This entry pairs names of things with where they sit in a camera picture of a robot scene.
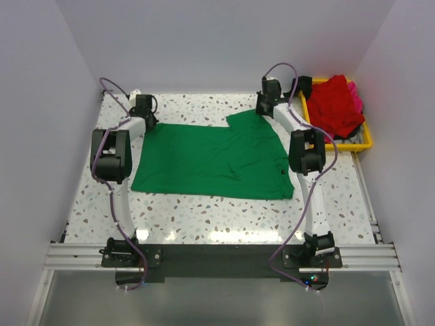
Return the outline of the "green t shirt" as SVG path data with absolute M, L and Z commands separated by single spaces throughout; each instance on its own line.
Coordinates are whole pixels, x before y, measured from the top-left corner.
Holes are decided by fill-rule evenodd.
M 277 133 L 255 111 L 226 126 L 159 124 L 145 134 L 134 192 L 290 200 L 294 186 Z

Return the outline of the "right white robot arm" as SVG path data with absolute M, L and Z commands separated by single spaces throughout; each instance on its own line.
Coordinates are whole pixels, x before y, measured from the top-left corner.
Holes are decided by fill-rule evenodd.
M 327 171 L 324 133 L 295 112 L 277 79 L 263 77 L 262 89 L 257 95 L 256 114 L 271 117 L 290 135 L 288 162 L 291 171 L 296 173 L 304 202 L 302 257 L 307 265 L 317 267 L 335 248 L 320 182 Z

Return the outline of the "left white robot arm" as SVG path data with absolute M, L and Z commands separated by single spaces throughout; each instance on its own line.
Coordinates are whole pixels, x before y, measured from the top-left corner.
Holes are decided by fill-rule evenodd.
M 109 213 L 114 240 L 133 239 L 136 229 L 131 217 L 128 182 L 133 170 L 132 141 L 154 129 L 158 101 L 151 94 L 132 92 L 127 117 L 115 126 L 92 131 L 90 171 L 92 178 L 108 189 Z

